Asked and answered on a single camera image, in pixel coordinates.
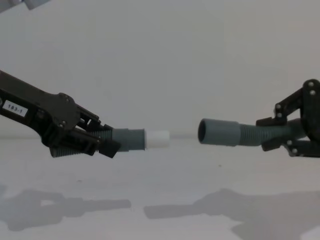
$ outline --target white wall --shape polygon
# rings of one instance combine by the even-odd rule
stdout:
[[[33,11],[22,4],[0,14],[0,69],[69,94],[115,128],[196,132],[205,117],[254,124],[305,80],[320,78],[319,8],[314,0],[52,0]],[[35,136],[0,120],[2,138]],[[114,160],[51,159],[34,140],[1,141],[0,150],[5,209],[44,198],[43,191],[132,204],[131,211],[62,222],[49,210],[49,223],[35,228],[3,210],[2,239],[320,237],[319,162],[289,158],[284,149],[173,141],[170,149]],[[26,189],[40,193],[14,198]],[[238,198],[245,201],[234,205]],[[162,205],[178,206],[169,207],[166,219],[148,219],[145,207]],[[27,220],[39,225],[46,215],[31,209]],[[163,208],[149,209],[149,217],[160,218]],[[8,222],[26,230],[12,232]]]

